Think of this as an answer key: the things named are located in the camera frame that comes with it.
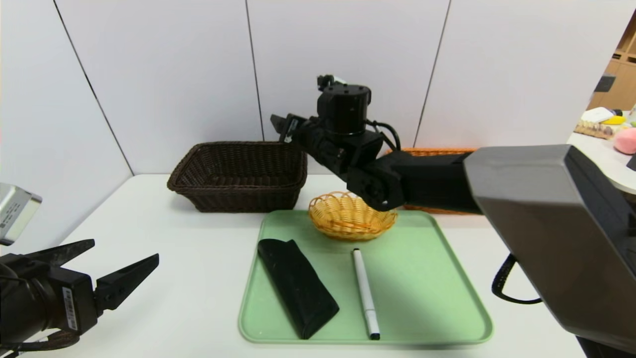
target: dark brown wicker basket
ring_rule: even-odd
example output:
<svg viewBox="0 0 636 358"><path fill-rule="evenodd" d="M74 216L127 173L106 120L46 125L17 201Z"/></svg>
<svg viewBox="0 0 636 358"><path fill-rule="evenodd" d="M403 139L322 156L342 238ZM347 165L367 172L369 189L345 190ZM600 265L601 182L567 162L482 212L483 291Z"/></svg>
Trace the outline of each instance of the dark brown wicker basket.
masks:
<svg viewBox="0 0 636 358"><path fill-rule="evenodd" d="M307 179L307 155L276 142L195 145L168 189L202 212L268 213L293 209Z"/></svg>

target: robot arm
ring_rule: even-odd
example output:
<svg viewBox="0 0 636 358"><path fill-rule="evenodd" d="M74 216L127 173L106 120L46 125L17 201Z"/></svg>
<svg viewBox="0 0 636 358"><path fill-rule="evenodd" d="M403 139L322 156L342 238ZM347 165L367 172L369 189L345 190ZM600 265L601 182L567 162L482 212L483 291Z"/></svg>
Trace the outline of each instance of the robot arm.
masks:
<svg viewBox="0 0 636 358"><path fill-rule="evenodd" d="M41 199L0 183L0 244L10 245L37 210ZM155 254L97 279L62 268L95 246L94 240L0 257L0 355L69 347L114 310L159 265ZM45 342L25 342L45 329L59 329Z"/></svg>
<svg viewBox="0 0 636 358"><path fill-rule="evenodd" d="M569 145L414 157L389 125L366 119L369 88L329 75L318 84L318 117L272 115L280 141L376 210L415 204L484 214L564 329L636 354L635 214L589 158ZM394 150L377 157L383 143Z"/></svg>

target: label sticker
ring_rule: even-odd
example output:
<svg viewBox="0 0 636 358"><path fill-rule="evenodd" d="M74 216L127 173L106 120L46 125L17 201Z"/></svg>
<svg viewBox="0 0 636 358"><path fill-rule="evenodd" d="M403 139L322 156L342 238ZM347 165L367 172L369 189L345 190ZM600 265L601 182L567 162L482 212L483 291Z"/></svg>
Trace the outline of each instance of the label sticker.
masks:
<svg viewBox="0 0 636 358"><path fill-rule="evenodd" d="M66 320L69 323L69 328L78 330L78 321L75 318L75 305L73 304L73 291L67 287L62 287L62 293L64 294L64 308L66 308Z"/></svg>

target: yellow object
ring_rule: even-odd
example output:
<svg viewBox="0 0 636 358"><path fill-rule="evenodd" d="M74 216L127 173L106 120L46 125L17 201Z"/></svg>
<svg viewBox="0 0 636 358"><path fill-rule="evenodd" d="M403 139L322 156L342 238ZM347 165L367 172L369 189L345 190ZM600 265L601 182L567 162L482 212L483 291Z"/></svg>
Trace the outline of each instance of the yellow object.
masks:
<svg viewBox="0 0 636 358"><path fill-rule="evenodd" d="M316 229L336 240L375 239L395 224L397 215L395 210L374 210L351 192L330 192L309 203Z"/></svg>
<svg viewBox="0 0 636 358"><path fill-rule="evenodd" d="M615 115L610 119L604 120L603 122L601 122L601 124L608 124L608 125L623 124L626 120L627 118L621 115Z"/></svg>

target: orange wicker basket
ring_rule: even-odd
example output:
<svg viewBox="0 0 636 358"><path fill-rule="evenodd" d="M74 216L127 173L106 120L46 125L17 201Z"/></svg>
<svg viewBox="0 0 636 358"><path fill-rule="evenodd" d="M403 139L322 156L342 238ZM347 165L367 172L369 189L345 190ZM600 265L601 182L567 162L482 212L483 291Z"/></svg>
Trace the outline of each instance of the orange wicker basket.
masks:
<svg viewBox="0 0 636 358"><path fill-rule="evenodd" d="M330 192L309 203L309 217L320 232L332 239L366 241L389 230L395 210L376 211L351 192Z"/></svg>
<svg viewBox="0 0 636 358"><path fill-rule="evenodd" d="M425 157L425 156L431 156L431 155L463 154L463 153L471 153L471 152L474 152L475 150L477 150L477 148L402 148L402 151L409 152L412 155L416 155L418 157ZM414 206L414 205L404 205L404 208L407 210L422 210L431 214L472 215L471 213L465 213L463 211L426 208L423 206Z"/></svg>

